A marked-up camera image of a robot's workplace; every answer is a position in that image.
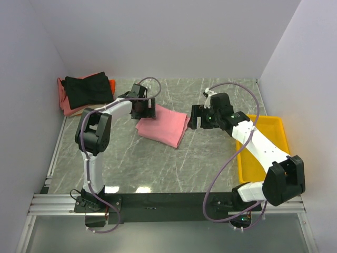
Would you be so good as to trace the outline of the pink t shirt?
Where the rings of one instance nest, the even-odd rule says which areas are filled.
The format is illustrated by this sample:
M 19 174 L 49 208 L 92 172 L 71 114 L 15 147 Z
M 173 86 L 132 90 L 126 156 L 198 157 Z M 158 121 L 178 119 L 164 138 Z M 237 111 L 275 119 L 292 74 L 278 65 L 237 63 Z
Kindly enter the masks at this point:
M 160 105 L 155 108 L 156 119 L 140 119 L 135 126 L 138 135 L 178 148 L 190 118 L 186 113 L 172 111 Z

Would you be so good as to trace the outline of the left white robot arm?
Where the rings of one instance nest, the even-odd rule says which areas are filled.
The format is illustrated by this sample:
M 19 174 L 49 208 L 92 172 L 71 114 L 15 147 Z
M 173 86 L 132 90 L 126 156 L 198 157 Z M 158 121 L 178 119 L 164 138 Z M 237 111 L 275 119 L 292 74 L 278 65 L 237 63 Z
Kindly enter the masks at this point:
M 114 102 L 98 109 L 85 108 L 75 134 L 75 142 L 84 162 L 84 184 L 81 198 L 92 211 L 105 207 L 103 182 L 103 152 L 110 142 L 111 126 L 119 118 L 130 115 L 132 119 L 155 119 L 155 96 L 148 97 L 148 88 L 133 84 L 130 91 Z

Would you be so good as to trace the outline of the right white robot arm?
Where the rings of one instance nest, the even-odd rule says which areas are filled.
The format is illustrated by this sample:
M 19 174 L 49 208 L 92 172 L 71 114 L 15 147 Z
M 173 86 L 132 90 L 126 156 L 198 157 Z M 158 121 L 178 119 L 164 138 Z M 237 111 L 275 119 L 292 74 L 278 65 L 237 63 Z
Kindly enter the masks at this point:
M 279 149 L 243 112 L 234 112 L 227 93 L 204 92 L 203 105 L 193 105 L 188 127 L 219 128 L 241 143 L 257 159 L 266 176 L 260 182 L 248 182 L 232 189 L 231 204 L 243 210 L 253 201 L 268 201 L 273 206 L 305 192 L 304 162 Z

